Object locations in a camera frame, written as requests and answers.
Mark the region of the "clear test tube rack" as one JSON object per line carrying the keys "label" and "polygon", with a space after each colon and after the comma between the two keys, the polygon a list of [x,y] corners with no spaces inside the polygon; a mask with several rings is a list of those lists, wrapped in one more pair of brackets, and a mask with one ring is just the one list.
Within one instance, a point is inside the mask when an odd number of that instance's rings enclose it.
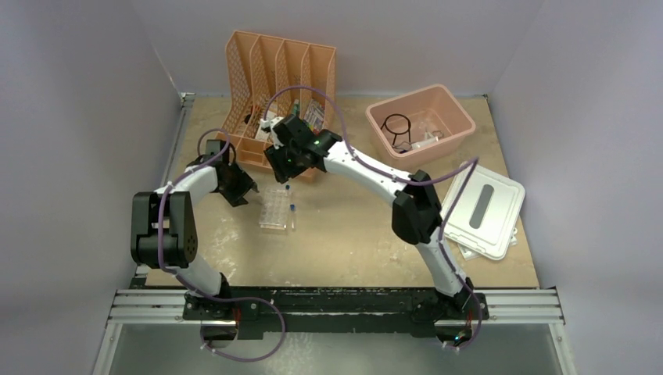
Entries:
{"label": "clear test tube rack", "polygon": [[258,224],[263,229],[286,230],[289,224],[291,199],[285,187],[272,187],[261,193]]}

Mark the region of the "white plastic bin lid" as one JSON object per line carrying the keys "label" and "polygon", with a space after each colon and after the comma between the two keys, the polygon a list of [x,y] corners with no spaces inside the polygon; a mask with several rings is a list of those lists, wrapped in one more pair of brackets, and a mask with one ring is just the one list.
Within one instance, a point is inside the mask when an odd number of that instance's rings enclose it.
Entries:
{"label": "white plastic bin lid", "polygon": [[451,212],[444,237],[478,255],[500,261],[511,246],[525,199],[522,184],[477,165],[460,172],[443,200],[441,214]]}

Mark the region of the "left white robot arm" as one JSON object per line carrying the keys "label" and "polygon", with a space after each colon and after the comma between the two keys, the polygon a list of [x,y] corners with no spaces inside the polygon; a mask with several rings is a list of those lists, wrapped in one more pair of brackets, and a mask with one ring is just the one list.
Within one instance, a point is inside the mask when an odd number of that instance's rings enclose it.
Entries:
{"label": "left white robot arm", "polygon": [[226,276],[198,254],[194,208],[209,194],[219,194],[231,207],[239,207],[247,204],[247,193],[257,190],[254,179],[237,164],[235,146],[208,140],[204,153],[182,175],[132,198],[132,259],[170,274],[193,295],[204,298],[202,308],[213,319],[226,318],[233,309],[230,286]]}

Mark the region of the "blue capped test tube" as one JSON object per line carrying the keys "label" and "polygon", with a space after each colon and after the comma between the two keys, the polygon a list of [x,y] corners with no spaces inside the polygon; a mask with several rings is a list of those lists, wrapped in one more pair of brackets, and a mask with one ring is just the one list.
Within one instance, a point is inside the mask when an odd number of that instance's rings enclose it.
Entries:
{"label": "blue capped test tube", "polygon": [[289,220],[290,220],[290,229],[291,231],[296,230],[296,205],[289,205]]}

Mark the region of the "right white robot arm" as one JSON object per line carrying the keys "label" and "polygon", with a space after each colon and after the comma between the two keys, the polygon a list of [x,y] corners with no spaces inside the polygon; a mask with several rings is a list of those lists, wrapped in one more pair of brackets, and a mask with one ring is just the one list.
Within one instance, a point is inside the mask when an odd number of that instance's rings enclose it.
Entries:
{"label": "right white robot arm", "polygon": [[415,246],[424,260],[440,294],[441,312],[457,318],[468,310],[468,279],[443,240],[442,205],[426,172],[394,170],[334,132],[313,132],[294,115],[261,120],[259,129],[271,136],[264,155],[278,183],[316,169],[346,177],[376,194],[391,207],[393,233]]}

